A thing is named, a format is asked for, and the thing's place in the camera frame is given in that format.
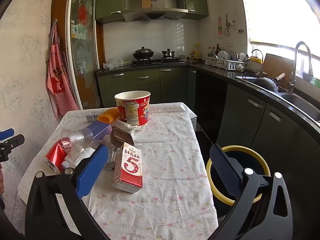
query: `tile backsplash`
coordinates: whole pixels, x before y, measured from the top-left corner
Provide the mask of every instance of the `tile backsplash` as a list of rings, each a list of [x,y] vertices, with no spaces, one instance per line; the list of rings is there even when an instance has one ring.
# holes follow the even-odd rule
[[[174,50],[175,57],[190,54],[199,42],[198,22],[178,21],[115,22],[103,26],[106,62],[110,58],[136,60],[132,54],[141,47],[154,51],[152,59],[162,57],[162,50]]]

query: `cardboard box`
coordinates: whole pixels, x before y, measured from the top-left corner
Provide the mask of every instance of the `cardboard box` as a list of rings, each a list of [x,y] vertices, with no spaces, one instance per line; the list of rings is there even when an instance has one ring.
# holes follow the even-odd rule
[[[130,193],[142,189],[141,150],[123,143],[116,157],[112,186]]]

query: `brown plastic lid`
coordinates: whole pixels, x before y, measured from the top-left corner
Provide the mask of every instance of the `brown plastic lid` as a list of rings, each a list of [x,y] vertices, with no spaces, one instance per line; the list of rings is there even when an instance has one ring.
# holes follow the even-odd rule
[[[111,143],[117,147],[121,147],[123,143],[128,143],[134,146],[134,142],[130,133],[116,127],[112,126],[112,132],[110,134]]]

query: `dish rack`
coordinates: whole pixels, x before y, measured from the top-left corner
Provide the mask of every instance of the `dish rack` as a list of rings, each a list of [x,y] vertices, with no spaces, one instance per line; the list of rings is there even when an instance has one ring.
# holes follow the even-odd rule
[[[225,70],[234,70],[236,71],[237,66],[241,64],[243,67],[246,63],[234,60],[227,60],[222,58],[208,57],[212,60],[212,66],[223,68]]]

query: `hand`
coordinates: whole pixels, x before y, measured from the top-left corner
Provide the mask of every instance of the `hand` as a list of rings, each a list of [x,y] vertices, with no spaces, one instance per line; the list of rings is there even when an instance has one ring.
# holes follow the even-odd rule
[[[3,194],[4,192],[4,185],[3,185],[3,174],[2,174],[2,166],[0,163],[0,194]]]

